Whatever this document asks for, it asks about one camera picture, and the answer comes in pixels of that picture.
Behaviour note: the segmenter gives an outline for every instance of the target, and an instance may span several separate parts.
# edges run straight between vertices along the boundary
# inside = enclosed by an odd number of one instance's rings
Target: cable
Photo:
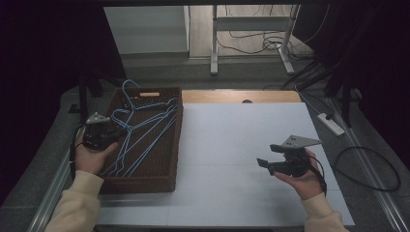
[[[377,187],[373,187],[373,186],[370,186],[370,185],[368,185],[368,184],[362,183],[362,182],[360,182],[360,181],[354,179],[353,177],[347,175],[346,173],[342,172],[341,170],[339,170],[339,169],[337,168],[337,163],[338,163],[340,157],[341,157],[345,152],[347,152],[348,150],[351,150],[351,149],[364,149],[364,150],[367,150],[367,151],[370,151],[370,152],[374,153],[374,154],[377,155],[379,158],[381,158],[382,160],[384,160],[384,162],[387,163],[387,164],[392,168],[392,170],[393,170],[394,173],[395,173],[395,178],[396,178],[396,185],[395,185],[395,187],[393,187],[393,188],[377,188]],[[341,151],[341,152],[337,155],[335,164],[334,164],[334,165],[331,165],[331,167],[332,167],[332,169],[334,169],[334,171],[338,172],[339,174],[341,174],[342,176],[344,176],[344,177],[347,178],[348,180],[350,180],[350,181],[356,183],[356,184],[359,185],[359,186],[365,187],[365,188],[369,188],[369,189],[373,189],[373,190],[378,190],[378,191],[391,192],[391,191],[396,191],[396,190],[400,189],[400,187],[401,187],[401,179],[400,179],[400,177],[399,177],[399,175],[398,175],[398,173],[397,173],[397,170],[395,170],[395,168],[393,167],[393,165],[392,165],[386,158],[384,158],[381,154],[379,154],[379,153],[377,153],[376,151],[371,150],[371,149],[369,149],[369,148],[367,148],[367,147],[348,147],[348,148],[344,149],[343,151]]]
[[[299,78],[302,74],[308,72],[309,70],[313,69],[313,67],[315,67],[316,65],[318,65],[319,62],[316,60],[313,60],[312,62],[310,62],[307,66],[305,66],[301,71],[299,71],[298,73],[294,74],[290,79],[288,79],[286,82],[284,82],[281,86],[281,90],[285,90],[286,86],[294,81],[295,79]]]
[[[280,10],[282,11],[282,14],[284,16],[283,5],[280,5]]]
[[[249,52],[249,51],[243,51],[243,50],[238,49],[238,48],[236,48],[236,47],[223,45],[223,44],[220,43],[220,40],[218,40],[218,38],[217,38],[217,42],[218,42],[218,44],[219,44],[221,47],[223,47],[223,48],[228,48],[228,49],[237,50],[237,51],[239,51],[239,52],[246,53],[246,54],[249,54],[249,55],[251,55],[251,54],[257,54],[257,53],[260,53],[260,52],[262,52],[262,51],[268,49],[268,47],[263,47],[261,50]]]
[[[301,92],[299,92],[299,90],[298,90],[298,88],[297,88],[297,85],[298,85],[298,84],[295,84],[295,90],[296,90],[296,92],[298,92],[298,94],[302,97],[302,99],[305,100],[305,103],[306,103],[308,106],[310,106],[314,111],[316,111],[317,114],[320,114],[319,110],[317,110],[315,107],[313,107],[313,105],[311,105],[311,104],[308,102],[308,100],[305,99],[305,97],[301,94]]]
[[[287,47],[287,53],[289,54],[289,58],[294,61],[313,60],[317,57],[314,52],[311,52],[308,55],[297,55],[293,51],[293,47],[294,46],[291,43],[291,46]]]
[[[82,142],[78,143],[78,144],[75,146],[75,149],[76,149],[79,145],[82,145]]]
[[[309,39],[307,39],[307,40],[305,40],[305,41],[303,41],[303,42],[301,42],[301,43],[299,43],[299,44],[297,44],[297,45],[295,45],[295,46],[299,46],[299,45],[305,44],[306,42],[311,41],[311,40],[319,33],[319,31],[320,31],[320,30],[322,29],[322,27],[323,27],[323,24],[325,24],[325,21],[326,21],[326,18],[328,17],[328,12],[329,12],[329,9],[330,9],[330,8],[331,8],[331,5],[329,4],[329,5],[328,5],[328,8],[327,8],[327,10],[326,10],[326,12],[325,12],[325,16],[323,17],[322,23],[320,24],[320,26],[319,26],[319,28],[317,29],[316,33],[314,33],[314,35],[313,35],[312,37],[310,37]]]
[[[70,172],[72,174],[72,179],[74,180],[75,178],[75,148],[79,145],[75,146],[76,139],[78,137],[79,131],[82,129],[84,126],[84,123],[80,123],[77,128],[75,129],[73,133],[73,138],[72,138],[72,144],[70,146],[70,158],[69,158],[69,163],[70,163]]]
[[[261,33],[256,33],[256,34],[250,34],[250,35],[245,35],[245,36],[234,36],[234,35],[232,35],[231,31],[229,31],[229,35],[232,38],[235,38],[235,39],[242,39],[242,38],[247,38],[247,37],[261,36],[261,35],[264,35],[264,34],[273,34],[273,33],[279,33],[279,32],[271,31],[271,32],[261,32]]]
[[[257,12],[256,12],[255,14],[253,14],[253,16],[255,16],[256,14],[258,14],[258,13],[259,13],[259,11],[260,11],[260,7],[262,7],[262,5],[259,5],[259,7],[258,7],[258,9],[257,9]]]
[[[305,93],[306,93],[307,95],[309,95],[309,96],[311,96],[311,97],[317,99],[317,100],[320,101],[322,104],[324,104],[329,110],[332,111],[332,113],[326,114],[326,115],[327,115],[327,116],[326,116],[326,119],[327,119],[327,120],[330,120],[330,119],[333,117],[333,115],[335,115],[335,111],[334,111],[330,106],[328,106],[326,103],[324,103],[324,102],[321,101],[319,98],[317,98],[316,96],[314,96],[314,95],[312,95],[312,94],[310,94],[310,93],[308,93],[308,92],[306,92],[306,91],[305,91]]]
[[[268,49],[270,50],[278,50],[279,49],[279,45],[282,44],[282,42],[277,42],[277,41],[270,41],[269,39],[275,38],[275,39],[281,39],[283,40],[283,37],[265,37],[265,35],[268,33],[264,33],[263,34],[263,42],[262,42],[262,47],[268,47]]]
[[[316,175],[317,179],[319,179],[320,187],[322,188],[326,196],[326,194],[328,193],[328,185],[326,184],[326,181],[325,181],[325,170],[323,169],[323,165],[317,158],[315,157],[310,157],[310,158],[316,160],[316,162],[319,163],[322,169],[322,174],[320,174],[320,172],[316,168],[314,168],[312,165],[309,166],[309,170]]]

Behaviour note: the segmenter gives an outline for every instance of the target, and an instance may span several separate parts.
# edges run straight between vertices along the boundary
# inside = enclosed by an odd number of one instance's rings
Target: human hand
[[[118,143],[112,143],[103,151],[92,151],[81,144],[82,136],[75,142],[75,169],[96,175],[103,168],[105,158],[117,148]]]
[[[317,162],[315,160],[316,155],[307,148],[305,148],[305,150],[307,151],[308,156],[314,158],[310,158],[310,164],[318,170]],[[308,200],[323,191],[316,175],[310,170],[305,175],[298,178],[290,177],[280,172],[275,172],[274,176],[292,186],[296,192],[298,192],[302,200]]]

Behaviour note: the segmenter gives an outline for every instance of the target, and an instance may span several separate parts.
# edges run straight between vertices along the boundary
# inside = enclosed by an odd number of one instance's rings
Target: table surface
[[[184,103],[301,102],[295,91],[183,90]]]
[[[298,94],[183,91],[183,101],[176,190],[101,195],[98,226],[302,227],[306,213],[295,190],[256,162],[283,161],[269,145],[281,144],[290,134],[318,138]],[[353,225],[322,146],[309,148],[325,168],[332,207],[345,225]]]

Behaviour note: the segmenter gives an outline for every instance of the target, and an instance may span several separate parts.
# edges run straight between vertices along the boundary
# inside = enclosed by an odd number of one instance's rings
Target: metal frame
[[[330,106],[332,109],[335,111],[335,117],[337,118],[337,121],[341,124],[343,127],[344,131],[346,132],[348,142],[350,146],[356,146],[356,147],[361,147],[361,143],[359,142],[358,138],[356,137],[356,134],[353,132],[353,130],[348,127],[343,119],[340,116],[340,108],[337,105],[336,100],[334,99],[327,99],[329,102]],[[376,170],[374,170],[373,165],[371,164],[370,159],[366,156],[366,153],[363,150],[360,151],[355,151],[356,159],[363,169],[363,172],[365,173],[366,179],[368,182],[381,189],[385,189],[385,185],[383,184],[383,181],[380,179],[378,173]],[[377,200],[380,203],[380,206],[382,207],[383,211],[386,214],[387,219],[389,220],[392,228],[394,231],[399,231],[399,232],[408,232],[409,227],[406,224],[406,221],[398,208],[398,206],[395,203],[395,200],[392,198],[392,195],[389,192],[385,191],[374,191],[374,195],[376,196]]]
[[[60,166],[55,173],[54,178],[48,187],[45,196],[43,197],[42,203],[39,206],[33,220],[30,223],[27,231],[44,231],[51,218],[52,212],[60,198],[61,191],[63,190],[64,184],[70,176],[70,149],[64,156],[60,163]]]
[[[296,16],[300,5],[294,5],[290,16],[222,16],[218,17],[218,5],[213,5],[213,30],[212,30],[212,51],[211,51],[211,74],[218,74],[218,31],[280,31],[285,32],[283,42],[278,49],[280,59],[288,74],[295,73],[289,61],[287,44],[292,35]]]

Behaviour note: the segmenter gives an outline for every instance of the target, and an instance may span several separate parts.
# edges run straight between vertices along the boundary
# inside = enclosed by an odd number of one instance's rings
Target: sleeve
[[[45,231],[93,231],[100,212],[98,195],[102,184],[102,178],[76,171],[73,185],[63,191]]]
[[[333,211],[325,197],[321,193],[311,199],[303,201],[307,211],[305,223],[306,232],[347,232],[341,222],[341,214]]]

